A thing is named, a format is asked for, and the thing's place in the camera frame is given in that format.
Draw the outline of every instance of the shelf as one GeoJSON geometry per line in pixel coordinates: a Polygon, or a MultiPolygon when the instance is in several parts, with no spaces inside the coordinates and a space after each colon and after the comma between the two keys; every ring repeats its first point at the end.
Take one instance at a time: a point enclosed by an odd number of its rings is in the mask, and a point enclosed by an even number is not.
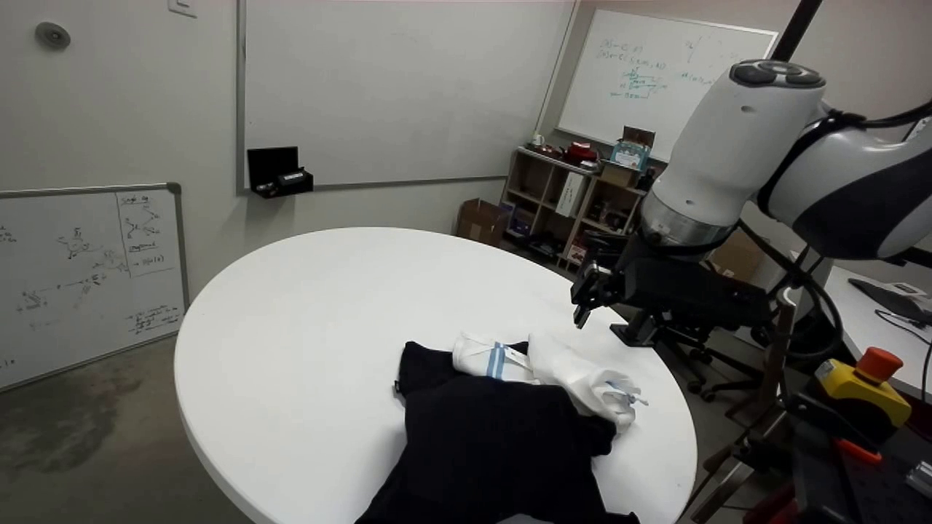
{"type": "Polygon", "coordinates": [[[498,249],[508,249],[511,254],[524,254],[524,243],[528,243],[528,240],[504,230],[498,249]]]}
{"type": "Polygon", "coordinates": [[[572,259],[572,256],[559,256],[566,265],[572,268],[584,268],[584,262],[572,259]]]}
{"type": "Polygon", "coordinates": [[[578,222],[578,217],[563,217],[563,214],[556,214],[556,206],[553,205],[541,205],[544,209],[549,209],[549,217],[553,217],[553,218],[563,218],[563,222],[578,222]]]}
{"type": "Polygon", "coordinates": [[[589,227],[594,227],[594,230],[600,230],[600,233],[617,233],[617,230],[613,230],[613,227],[605,227],[605,224],[600,224],[600,222],[584,218],[584,224],[589,224],[589,227]]]}
{"type": "Polygon", "coordinates": [[[553,244],[553,250],[563,254],[566,243],[573,233],[573,218],[549,209],[549,214],[540,217],[533,233],[559,243],[559,244],[553,244]]]}
{"type": "Polygon", "coordinates": [[[530,205],[540,205],[540,198],[528,196],[528,193],[518,193],[518,190],[508,190],[508,196],[517,196],[522,201],[530,201],[530,205]]]}
{"type": "Polygon", "coordinates": [[[550,154],[541,154],[541,153],[533,153],[533,148],[518,148],[524,157],[537,157],[537,161],[541,161],[541,164],[550,164],[550,166],[559,166],[559,169],[569,169],[569,173],[581,173],[581,174],[594,174],[594,169],[584,169],[584,166],[578,166],[578,164],[566,164],[566,161],[559,161],[559,157],[550,157],[550,154]]]}
{"type": "Polygon", "coordinates": [[[637,209],[637,201],[642,201],[642,196],[627,187],[598,183],[592,190],[589,206],[584,209],[584,222],[589,222],[589,224],[594,222],[608,230],[623,230],[623,224],[637,209]]]}
{"type": "Polygon", "coordinates": [[[613,179],[600,179],[600,183],[617,187],[617,190],[633,193],[633,196],[643,196],[643,190],[636,190],[636,187],[630,187],[630,183],[617,183],[617,180],[613,180],[613,179]]]}

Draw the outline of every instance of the yellow object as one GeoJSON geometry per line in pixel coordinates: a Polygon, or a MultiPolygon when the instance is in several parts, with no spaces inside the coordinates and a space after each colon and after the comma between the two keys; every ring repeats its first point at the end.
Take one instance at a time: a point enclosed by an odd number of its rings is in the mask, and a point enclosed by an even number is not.
{"type": "Polygon", "coordinates": [[[910,403],[889,381],[865,381],[854,368],[836,359],[824,361],[817,369],[817,380],[831,400],[859,400],[878,406],[897,429],[907,426],[913,415],[910,403]]]}

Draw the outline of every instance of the white cloth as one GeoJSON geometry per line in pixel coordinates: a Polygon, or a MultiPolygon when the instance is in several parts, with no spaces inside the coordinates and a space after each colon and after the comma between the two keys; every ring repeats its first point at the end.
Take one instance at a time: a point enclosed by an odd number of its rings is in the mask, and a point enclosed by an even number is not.
{"type": "Polygon", "coordinates": [[[533,384],[528,355],[501,340],[460,337],[451,350],[454,368],[470,377],[533,384]]]}
{"type": "Polygon", "coordinates": [[[581,345],[587,345],[587,337],[569,332],[530,336],[528,361],[533,381],[559,384],[587,410],[616,426],[633,426],[642,391],[630,377],[587,359],[581,345]]]}

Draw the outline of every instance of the whiteboard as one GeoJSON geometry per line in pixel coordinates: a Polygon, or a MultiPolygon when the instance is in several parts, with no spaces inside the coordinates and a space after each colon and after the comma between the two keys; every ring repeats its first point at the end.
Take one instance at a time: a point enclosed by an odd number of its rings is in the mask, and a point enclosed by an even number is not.
{"type": "Polygon", "coordinates": [[[319,187],[504,179],[573,3],[241,0],[246,148],[297,147],[319,187]]]}
{"type": "Polygon", "coordinates": [[[616,147],[623,125],[656,135],[652,157],[674,142],[709,88],[742,59],[770,56],[779,33],[642,19],[600,8],[566,100],[559,129],[616,147]]]}
{"type": "Polygon", "coordinates": [[[0,196],[0,387],[179,332],[179,187],[0,196]]]}

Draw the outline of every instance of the black cloth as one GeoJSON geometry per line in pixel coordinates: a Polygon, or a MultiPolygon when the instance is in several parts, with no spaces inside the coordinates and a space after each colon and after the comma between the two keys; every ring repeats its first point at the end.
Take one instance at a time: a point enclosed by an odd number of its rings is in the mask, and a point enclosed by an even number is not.
{"type": "Polygon", "coordinates": [[[466,377],[448,353],[407,345],[396,393],[407,447],[359,524],[637,521],[605,516],[592,479],[616,426],[581,416],[563,387],[466,377]]]}

